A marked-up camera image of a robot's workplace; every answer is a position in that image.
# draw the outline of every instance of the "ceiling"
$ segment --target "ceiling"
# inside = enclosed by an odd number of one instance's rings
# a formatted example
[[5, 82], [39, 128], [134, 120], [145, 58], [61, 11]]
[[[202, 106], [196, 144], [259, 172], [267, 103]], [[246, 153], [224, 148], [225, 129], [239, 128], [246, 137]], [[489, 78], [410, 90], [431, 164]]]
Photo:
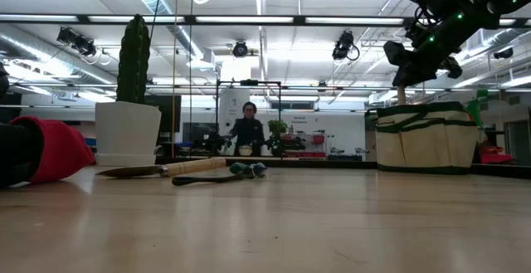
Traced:
[[[175, 0], [168, 1], [175, 6]], [[141, 0], [0, 0], [0, 2], [3, 2], [0, 13], [150, 14]], [[201, 5], [192, 0], [177, 0], [177, 14], [256, 15], [256, 4], [256, 0], [210, 0]], [[300, 0], [300, 5], [299, 0], [263, 0], [261, 12], [264, 15], [297, 15], [299, 8], [302, 15], [411, 17], [417, 6], [407, 0]], [[527, 6], [507, 17], [528, 17], [530, 14], [531, 7]], [[13, 26], [56, 46], [58, 50], [62, 49], [62, 45], [56, 40], [59, 25], [13, 24]], [[112, 57], [111, 62], [105, 66], [97, 62], [97, 58], [89, 59], [88, 62], [96, 61], [94, 66], [117, 76], [119, 45], [124, 35], [124, 26], [70, 25], [69, 27], [94, 39], [95, 44], [100, 49], [105, 49]], [[260, 54], [259, 27], [193, 26], [185, 29], [198, 45], [213, 50], [220, 60], [232, 58], [227, 44], [234, 44], [236, 40], [246, 41], [250, 49]], [[404, 31], [399, 28], [264, 27], [264, 29], [268, 56], [266, 78], [292, 85], [317, 85], [319, 80], [326, 80], [329, 85], [391, 86], [397, 68], [387, 62], [382, 45], [385, 41], [409, 43], [403, 38]], [[353, 32], [361, 56], [358, 61], [338, 66], [333, 63], [331, 53], [334, 43], [344, 30]], [[154, 77], [158, 83], [170, 83], [175, 57], [179, 83], [184, 83], [186, 79], [196, 84], [213, 83], [216, 80], [214, 71], [191, 71], [183, 52], [174, 56], [173, 41], [173, 35], [164, 26], [154, 28], [149, 77]], [[520, 41], [515, 45], [515, 49], [515, 58], [527, 56], [526, 41]], [[75, 55], [70, 48], [65, 50]], [[261, 71], [257, 60], [258, 57], [251, 63], [254, 65], [251, 76], [259, 80]], [[493, 62], [498, 67], [509, 64], [509, 61]], [[464, 66], [469, 70], [465, 71], [464, 77], [459, 81], [485, 72], [486, 64], [484, 56], [470, 62]], [[452, 87], [459, 81], [441, 76], [438, 81], [431, 81], [430, 85]]]

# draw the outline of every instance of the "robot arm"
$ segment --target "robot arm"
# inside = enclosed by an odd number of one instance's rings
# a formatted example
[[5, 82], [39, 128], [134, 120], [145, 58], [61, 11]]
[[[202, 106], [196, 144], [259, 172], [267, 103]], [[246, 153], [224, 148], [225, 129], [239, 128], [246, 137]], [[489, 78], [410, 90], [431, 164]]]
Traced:
[[450, 56], [479, 29], [498, 29], [502, 14], [519, 10], [531, 0], [411, 0], [419, 5], [416, 21], [407, 23], [406, 36], [415, 48], [385, 44], [389, 62], [399, 66], [394, 86], [415, 85], [436, 78], [438, 69], [458, 78], [462, 69]]

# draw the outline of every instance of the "table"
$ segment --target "table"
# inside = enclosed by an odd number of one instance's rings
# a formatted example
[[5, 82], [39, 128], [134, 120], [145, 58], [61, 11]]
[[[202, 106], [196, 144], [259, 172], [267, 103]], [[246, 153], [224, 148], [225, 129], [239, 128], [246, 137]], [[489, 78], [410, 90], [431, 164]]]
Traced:
[[531, 271], [530, 181], [271, 168], [177, 188], [99, 170], [0, 192], [1, 272]]

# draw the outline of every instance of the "garden tool bag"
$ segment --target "garden tool bag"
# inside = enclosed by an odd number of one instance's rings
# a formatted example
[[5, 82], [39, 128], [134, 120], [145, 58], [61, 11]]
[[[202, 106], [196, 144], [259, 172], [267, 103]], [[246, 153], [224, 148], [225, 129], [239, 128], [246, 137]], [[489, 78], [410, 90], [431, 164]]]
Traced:
[[410, 173], [465, 174], [478, 129], [459, 102], [399, 105], [376, 111], [378, 168]]

